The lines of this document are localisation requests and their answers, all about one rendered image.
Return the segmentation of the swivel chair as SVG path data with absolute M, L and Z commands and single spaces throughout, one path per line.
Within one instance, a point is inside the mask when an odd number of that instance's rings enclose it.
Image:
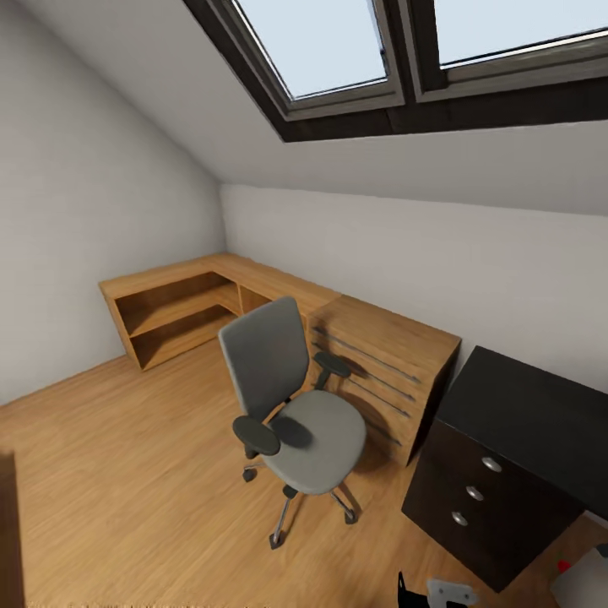
M 339 358 L 317 352 L 315 361 L 323 370 L 315 389 L 299 393 L 310 356 L 301 314 L 291 296 L 242 315 L 224 326 L 218 338 L 244 413 L 232 428 L 244 442 L 246 457 L 261 455 L 264 460 L 244 465 L 243 478 L 249 482 L 251 469 L 269 467 L 286 483 L 285 506 L 269 536 L 271 549 L 281 545 L 280 531 L 297 492 L 328 493 L 345 511 L 345 522 L 354 524 L 354 512 L 334 489 L 361 457 L 366 422 L 352 403 L 322 390 L 330 374 L 349 377 L 353 371 Z

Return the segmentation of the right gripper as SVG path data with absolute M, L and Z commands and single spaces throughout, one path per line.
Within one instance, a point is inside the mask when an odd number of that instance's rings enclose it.
M 426 595 L 415 594 L 405 589 L 402 572 L 399 572 L 398 605 L 399 608 L 430 608 Z M 447 608 L 465 608 L 465 606 L 448 601 Z

